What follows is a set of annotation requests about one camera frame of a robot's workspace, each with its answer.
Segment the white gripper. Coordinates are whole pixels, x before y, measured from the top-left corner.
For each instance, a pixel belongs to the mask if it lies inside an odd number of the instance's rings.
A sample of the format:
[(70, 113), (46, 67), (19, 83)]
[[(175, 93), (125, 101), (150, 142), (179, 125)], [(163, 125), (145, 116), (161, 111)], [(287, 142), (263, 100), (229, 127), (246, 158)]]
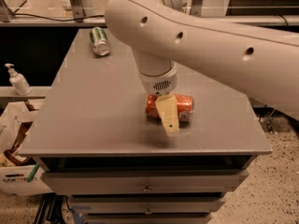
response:
[(156, 110), (168, 136), (179, 132), (176, 97), (171, 92), (178, 84), (175, 63), (142, 63), (138, 66), (142, 85), (147, 93), (164, 94), (155, 101)]

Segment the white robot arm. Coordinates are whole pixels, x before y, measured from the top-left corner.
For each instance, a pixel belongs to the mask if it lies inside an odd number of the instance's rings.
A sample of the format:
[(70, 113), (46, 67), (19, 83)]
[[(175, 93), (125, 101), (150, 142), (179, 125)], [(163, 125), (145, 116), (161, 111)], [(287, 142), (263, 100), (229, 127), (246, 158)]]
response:
[(167, 94), (185, 65), (299, 119), (299, 36), (181, 12), (181, 0), (110, 0), (108, 30), (131, 47), (145, 90)]

